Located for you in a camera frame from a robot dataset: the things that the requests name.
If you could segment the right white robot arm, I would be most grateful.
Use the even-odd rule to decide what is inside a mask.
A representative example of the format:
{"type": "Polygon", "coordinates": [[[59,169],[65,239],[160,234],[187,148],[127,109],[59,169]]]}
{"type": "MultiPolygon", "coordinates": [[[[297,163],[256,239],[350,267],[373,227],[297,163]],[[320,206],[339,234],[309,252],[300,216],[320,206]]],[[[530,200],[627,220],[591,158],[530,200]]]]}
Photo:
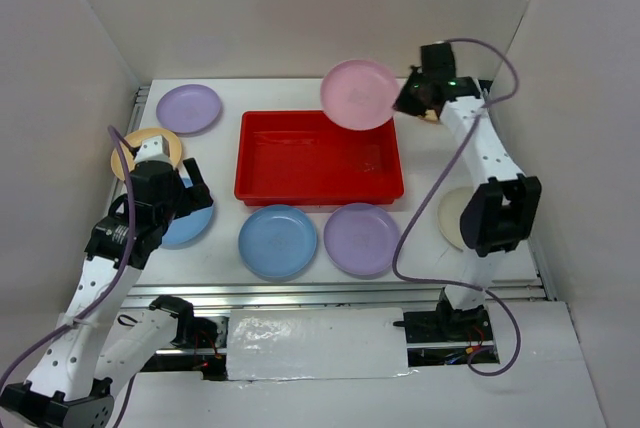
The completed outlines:
{"type": "Polygon", "coordinates": [[[540,180],[528,176],[507,153],[489,111],[516,95],[493,98],[471,77],[458,75],[454,40],[423,45],[421,63],[411,69],[394,108],[415,118],[433,115],[453,135],[457,148],[425,199],[431,201],[457,161],[467,167],[472,195],[459,217],[464,266],[451,280],[439,281],[432,327],[444,338],[466,337],[479,326],[484,302],[505,254],[531,234],[542,193],[540,180]]]}

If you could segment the pink plate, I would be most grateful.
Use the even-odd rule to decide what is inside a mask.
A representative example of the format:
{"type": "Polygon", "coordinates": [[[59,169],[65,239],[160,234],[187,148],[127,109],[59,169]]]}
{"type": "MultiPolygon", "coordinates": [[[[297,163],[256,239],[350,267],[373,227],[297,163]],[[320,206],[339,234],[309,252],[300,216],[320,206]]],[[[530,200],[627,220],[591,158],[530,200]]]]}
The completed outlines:
{"type": "Polygon", "coordinates": [[[352,131],[378,128],[393,118],[400,86],[393,73],[371,60],[347,60],[329,70],[320,86],[324,114],[352,131]]]}

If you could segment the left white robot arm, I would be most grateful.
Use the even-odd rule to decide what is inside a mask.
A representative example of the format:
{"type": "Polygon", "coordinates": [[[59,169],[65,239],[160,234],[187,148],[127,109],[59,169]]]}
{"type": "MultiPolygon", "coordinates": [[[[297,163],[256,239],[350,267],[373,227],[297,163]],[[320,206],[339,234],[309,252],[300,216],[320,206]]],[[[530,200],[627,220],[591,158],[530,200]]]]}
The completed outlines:
{"type": "Polygon", "coordinates": [[[42,359],[19,383],[1,377],[1,407],[33,427],[106,427],[115,400],[156,350],[189,345],[197,322],[191,303],[161,295],[141,321],[111,348],[105,346],[122,303],[170,224],[209,208],[213,199],[195,159],[188,177],[164,161],[142,161],[92,229],[81,278],[58,326],[16,359],[39,349],[42,359]]]}

